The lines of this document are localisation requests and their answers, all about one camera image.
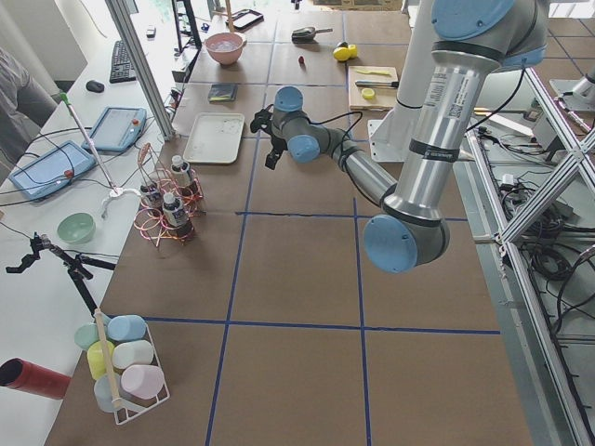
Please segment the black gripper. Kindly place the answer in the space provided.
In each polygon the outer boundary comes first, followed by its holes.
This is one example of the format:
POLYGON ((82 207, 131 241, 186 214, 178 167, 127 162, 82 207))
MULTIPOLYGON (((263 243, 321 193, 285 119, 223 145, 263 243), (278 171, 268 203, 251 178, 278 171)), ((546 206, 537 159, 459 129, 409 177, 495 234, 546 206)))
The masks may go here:
POLYGON ((274 169, 277 165, 278 159, 281 159, 284 152, 287 150, 287 144, 283 137, 277 135, 278 131, 274 125, 270 125, 271 145, 273 151, 271 151, 265 159, 265 166, 269 169, 274 169))

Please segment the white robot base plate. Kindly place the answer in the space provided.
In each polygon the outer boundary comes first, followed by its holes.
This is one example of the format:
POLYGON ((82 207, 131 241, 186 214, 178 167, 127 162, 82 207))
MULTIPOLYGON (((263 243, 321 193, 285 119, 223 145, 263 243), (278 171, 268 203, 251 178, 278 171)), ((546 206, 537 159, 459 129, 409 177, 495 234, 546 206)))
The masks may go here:
POLYGON ((387 114, 382 120, 367 124, 372 159, 377 163, 405 163, 417 125, 417 117, 409 119, 387 114))

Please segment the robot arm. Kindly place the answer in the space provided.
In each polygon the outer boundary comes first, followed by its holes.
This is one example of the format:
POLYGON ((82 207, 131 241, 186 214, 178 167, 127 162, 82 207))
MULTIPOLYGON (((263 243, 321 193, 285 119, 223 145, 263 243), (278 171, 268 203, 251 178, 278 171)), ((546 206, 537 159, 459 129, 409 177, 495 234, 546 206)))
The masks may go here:
POLYGON ((332 158, 380 214, 364 227, 364 249, 379 269, 400 273, 430 263, 450 232, 439 208, 446 180, 469 129, 486 77, 523 71, 545 56, 546 1, 425 1, 409 46, 433 59, 422 76, 422 102, 401 174, 392 177, 341 129, 311 121, 301 92, 281 88, 250 127, 271 137, 266 166, 284 152, 299 163, 332 158))

